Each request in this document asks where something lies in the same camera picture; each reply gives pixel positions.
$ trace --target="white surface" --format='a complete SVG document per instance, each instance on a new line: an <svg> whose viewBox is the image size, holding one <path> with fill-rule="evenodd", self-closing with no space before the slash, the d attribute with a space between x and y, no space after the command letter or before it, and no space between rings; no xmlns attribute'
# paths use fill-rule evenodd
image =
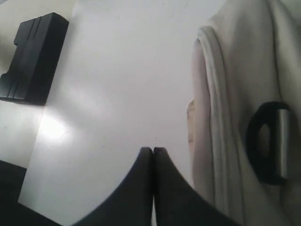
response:
<svg viewBox="0 0 301 226"><path fill-rule="evenodd" d="M70 19L74 0L9 0L0 5L0 75L8 71L21 22L57 12ZM44 108L0 101L0 160L27 168Z"/></svg>
<svg viewBox="0 0 301 226"><path fill-rule="evenodd" d="M71 225L119 185L142 146L166 147L191 182L192 47L222 2L78 1L19 202Z"/></svg>

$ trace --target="white cloth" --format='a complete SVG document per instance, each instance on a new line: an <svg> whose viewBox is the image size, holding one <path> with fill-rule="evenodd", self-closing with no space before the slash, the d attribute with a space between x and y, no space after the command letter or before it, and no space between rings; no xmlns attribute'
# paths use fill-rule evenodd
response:
<svg viewBox="0 0 301 226"><path fill-rule="evenodd" d="M301 197L300 41L278 0L229 0L199 30L188 105L194 186L241 225L301 225L301 202L293 202ZM257 180L244 147L252 115L268 101L286 102L295 122L290 189L284 188L281 202Z"/></svg>

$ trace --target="black plastic object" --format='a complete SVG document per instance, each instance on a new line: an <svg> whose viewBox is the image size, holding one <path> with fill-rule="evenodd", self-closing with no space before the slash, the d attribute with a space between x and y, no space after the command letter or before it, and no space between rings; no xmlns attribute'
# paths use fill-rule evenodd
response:
<svg viewBox="0 0 301 226"><path fill-rule="evenodd" d="M142 148L120 186L106 201L74 226L151 226L152 161L152 150Z"/></svg>
<svg viewBox="0 0 301 226"><path fill-rule="evenodd" d="M286 179L277 175L276 169L276 126L277 111L289 110L289 106L281 102L267 102L262 104L249 122L246 131L246 153L257 178L261 182L271 185L284 185ZM269 128L269 154L263 156L259 150L259 131L263 125Z"/></svg>
<svg viewBox="0 0 301 226"><path fill-rule="evenodd" d="M154 149L154 197L158 226L237 226L203 200L181 176L165 148Z"/></svg>
<svg viewBox="0 0 301 226"><path fill-rule="evenodd" d="M0 78L0 99L45 104L69 22L51 13L20 24L15 55Z"/></svg>

